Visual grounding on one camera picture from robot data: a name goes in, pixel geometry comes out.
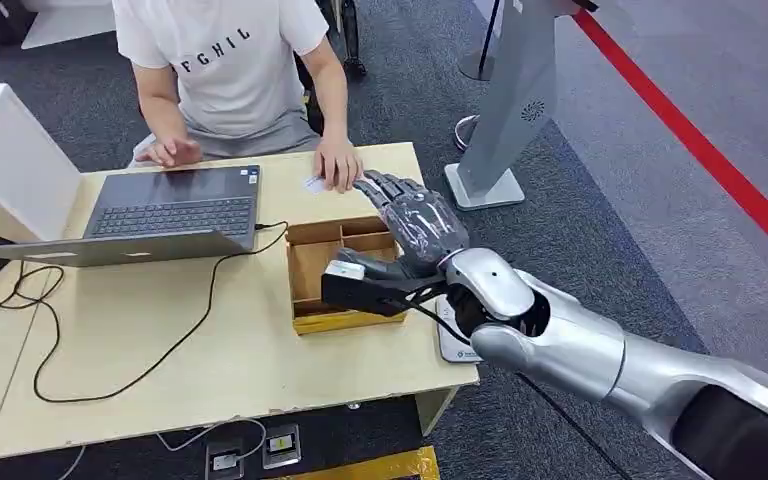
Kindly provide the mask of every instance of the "printed text on t-shirt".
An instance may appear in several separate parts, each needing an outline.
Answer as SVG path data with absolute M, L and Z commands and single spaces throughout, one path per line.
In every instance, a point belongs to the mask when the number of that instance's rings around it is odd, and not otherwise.
M 238 28 L 237 34 L 233 35 L 233 37 L 225 37 L 225 41 L 219 41 L 214 43 L 210 46 L 211 51 L 208 53 L 199 53 L 196 55 L 196 59 L 198 62 L 202 65 L 208 65 L 210 63 L 211 57 L 216 60 L 220 57 L 223 57 L 225 55 L 225 51 L 227 50 L 233 50 L 237 48 L 237 45 L 234 42 L 241 42 L 244 40 L 248 40 L 251 35 L 249 32 L 244 32 L 243 29 Z M 181 66 L 184 67 L 184 70 L 187 71 L 187 73 L 192 73 L 192 64 L 189 60 L 184 60 L 181 62 Z

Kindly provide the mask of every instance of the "white t-shirt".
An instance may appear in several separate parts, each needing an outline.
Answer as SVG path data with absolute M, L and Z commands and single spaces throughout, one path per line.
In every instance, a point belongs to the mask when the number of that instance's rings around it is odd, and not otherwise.
M 119 52 L 172 65 L 180 108 L 211 132 L 245 136 L 302 108 L 292 51 L 328 30 L 314 0 L 113 0 Z

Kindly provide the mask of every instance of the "floor socket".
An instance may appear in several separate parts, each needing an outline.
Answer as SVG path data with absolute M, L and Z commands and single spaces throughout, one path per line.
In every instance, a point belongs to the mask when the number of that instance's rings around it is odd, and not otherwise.
M 263 442 L 264 470 L 299 463 L 301 459 L 298 425 L 282 425 L 266 431 L 266 441 Z
M 243 440 L 210 442 L 204 459 L 205 480 L 239 480 L 243 478 Z

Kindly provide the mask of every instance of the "red stripe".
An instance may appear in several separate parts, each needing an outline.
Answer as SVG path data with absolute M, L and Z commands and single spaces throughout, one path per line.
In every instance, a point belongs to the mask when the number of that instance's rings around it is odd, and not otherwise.
M 708 141 L 587 11 L 580 10 L 573 18 L 631 88 L 768 235 L 767 198 Z

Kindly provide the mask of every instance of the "yellow floor strip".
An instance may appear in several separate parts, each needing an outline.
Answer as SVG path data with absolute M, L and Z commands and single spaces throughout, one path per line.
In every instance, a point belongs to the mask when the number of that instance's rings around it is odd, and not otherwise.
M 392 480 L 415 475 L 419 475 L 420 480 L 440 480 L 434 447 L 272 480 Z

